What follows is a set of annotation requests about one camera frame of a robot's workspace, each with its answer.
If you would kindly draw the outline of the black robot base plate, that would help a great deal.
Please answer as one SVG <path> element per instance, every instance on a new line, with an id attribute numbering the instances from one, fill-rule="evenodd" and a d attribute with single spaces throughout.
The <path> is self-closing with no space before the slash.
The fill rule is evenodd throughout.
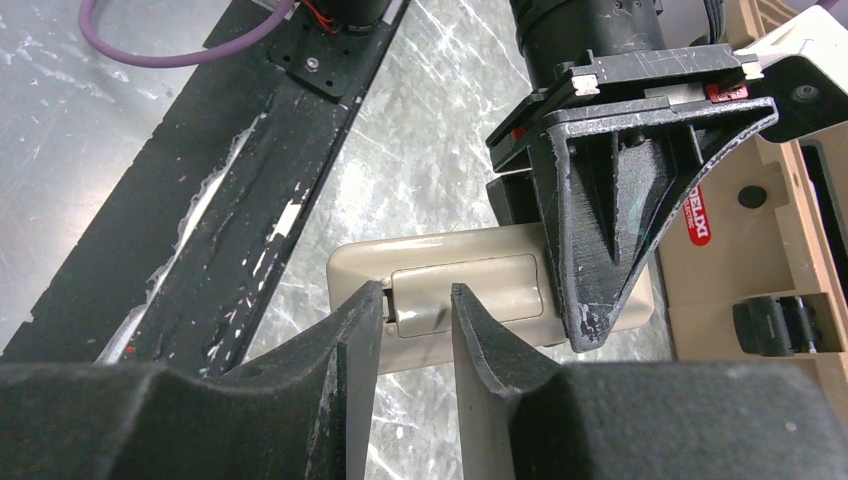
<path id="1" fill-rule="evenodd" d="M 406 10 L 299 6 L 198 67 L 2 362 L 236 367 Z"/>

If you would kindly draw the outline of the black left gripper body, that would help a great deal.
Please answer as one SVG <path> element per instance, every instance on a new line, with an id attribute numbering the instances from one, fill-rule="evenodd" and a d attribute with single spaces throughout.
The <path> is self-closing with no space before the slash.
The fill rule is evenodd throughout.
<path id="1" fill-rule="evenodd" d="M 661 225 L 680 209 L 705 167 L 762 129 L 762 106 L 749 83 L 760 77 L 758 61 L 724 43 L 726 8 L 704 5 L 704 42 L 666 47 L 658 1 L 515 1 L 517 42 L 533 90 L 487 139 L 497 179 L 487 187 L 502 226 L 539 222 L 545 202 L 533 190 L 526 156 L 529 133 L 545 116 L 575 111 L 579 120 L 633 114 L 640 122 L 616 129 L 617 150 L 640 147 L 661 133 L 661 110 L 690 115 L 697 160 L 642 196 L 625 195 L 610 164 L 590 162 L 588 205 L 594 221 L 612 224 L 614 206 L 641 209 L 648 226 Z"/>

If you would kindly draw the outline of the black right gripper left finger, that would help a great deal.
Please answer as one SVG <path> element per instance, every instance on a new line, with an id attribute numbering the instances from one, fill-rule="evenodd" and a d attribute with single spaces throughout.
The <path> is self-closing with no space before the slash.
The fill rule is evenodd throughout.
<path id="1" fill-rule="evenodd" d="M 1 369 L 5 479 L 360 479 L 382 289 L 214 379 L 161 362 Z"/>

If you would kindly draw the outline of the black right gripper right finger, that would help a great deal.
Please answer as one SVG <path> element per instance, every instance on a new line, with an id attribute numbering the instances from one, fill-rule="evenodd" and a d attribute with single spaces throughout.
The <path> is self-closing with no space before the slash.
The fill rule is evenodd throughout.
<path id="1" fill-rule="evenodd" d="M 558 363 L 452 287 L 468 479 L 843 479 L 847 431 L 766 362 Z"/>

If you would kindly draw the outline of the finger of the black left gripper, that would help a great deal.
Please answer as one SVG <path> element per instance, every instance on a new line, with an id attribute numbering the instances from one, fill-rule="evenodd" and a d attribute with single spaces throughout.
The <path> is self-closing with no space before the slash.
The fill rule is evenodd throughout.
<path id="1" fill-rule="evenodd" d="M 527 156 L 575 352 L 606 343 L 687 196 L 777 119 L 768 97 L 679 105 L 648 98 L 544 117 Z"/>

